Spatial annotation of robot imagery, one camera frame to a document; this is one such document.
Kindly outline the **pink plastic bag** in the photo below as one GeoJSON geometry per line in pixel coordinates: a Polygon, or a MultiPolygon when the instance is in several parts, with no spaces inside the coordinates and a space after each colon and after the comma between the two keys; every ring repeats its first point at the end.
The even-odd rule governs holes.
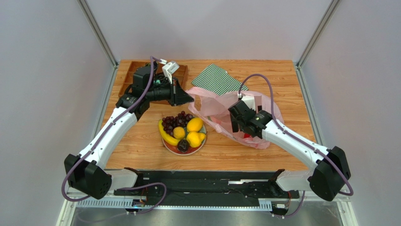
{"type": "Polygon", "coordinates": [[[199,98],[200,109],[195,107],[195,103],[190,103],[188,109],[204,123],[212,127],[217,133],[248,147],[256,149],[266,149],[270,142],[258,137],[245,138],[244,132],[234,133],[231,125],[231,118],[228,108],[238,101],[238,92],[227,92],[221,96],[206,89],[193,87],[186,91],[194,99],[199,98]]]}

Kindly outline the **yellow pear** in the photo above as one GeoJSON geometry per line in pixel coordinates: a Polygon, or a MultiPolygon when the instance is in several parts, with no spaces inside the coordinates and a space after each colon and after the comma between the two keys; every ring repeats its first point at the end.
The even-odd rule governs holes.
{"type": "Polygon", "coordinates": [[[206,134],[199,132],[189,132],[186,136],[186,140],[188,141],[191,148],[199,147],[205,140],[205,138],[206,134]]]}

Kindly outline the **dark purple fruit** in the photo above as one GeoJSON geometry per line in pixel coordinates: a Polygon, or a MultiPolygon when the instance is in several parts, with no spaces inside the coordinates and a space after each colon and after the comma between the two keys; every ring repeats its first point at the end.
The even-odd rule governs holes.
{"type": "Polygon", "coordinates": [[[189,148],[190,144],[186,139],[180,140],[177,144],[177,150],[180,151],[181,153],[188,152],[189,148]]]}

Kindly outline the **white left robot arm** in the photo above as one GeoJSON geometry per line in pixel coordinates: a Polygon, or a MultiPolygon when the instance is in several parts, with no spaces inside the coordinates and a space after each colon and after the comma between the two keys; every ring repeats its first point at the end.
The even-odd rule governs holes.
{"type": "Polygon", "coordinates": [[[173,76],[179,69],[175,62],[162,67],[158,63],[143,66],[133,73],[133,82],[116,103],[111,117],[95,138],[78,155],[69,154],[64,160],[66,177],[62,182],[62,195],[68,197],[65,187],[72,187],[86,197],[102,199],[110,190],[132,188],[139,172],[131,169],[106,170],[106,164],[128,130],[133,127],[154,101],[167,101],[171,106],[190,103],[194,99],[180,86],[173,76]]]}

